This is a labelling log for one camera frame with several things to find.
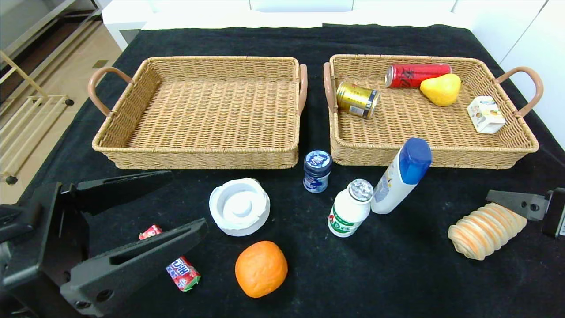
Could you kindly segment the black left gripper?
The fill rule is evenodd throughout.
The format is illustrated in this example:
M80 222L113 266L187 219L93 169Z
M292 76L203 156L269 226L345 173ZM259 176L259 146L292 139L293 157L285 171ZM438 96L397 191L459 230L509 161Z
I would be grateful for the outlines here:
M172 179L172 171L160 170L57 182L38 187L28 201L2 205L1 316L103 317L163 272L179 289L191 288L195 269L183 255L195 246L194 222L164 233L152 228L151 237L86 260L89 226L81 212L98 215Z

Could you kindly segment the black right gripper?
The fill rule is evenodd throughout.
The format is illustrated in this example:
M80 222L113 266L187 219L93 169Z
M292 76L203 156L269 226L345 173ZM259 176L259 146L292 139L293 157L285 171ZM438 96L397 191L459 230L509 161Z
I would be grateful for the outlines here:
M564 236L565 189L543 195L489 190L486 201L496 203L527 220L542 221L542 232L551 238Z

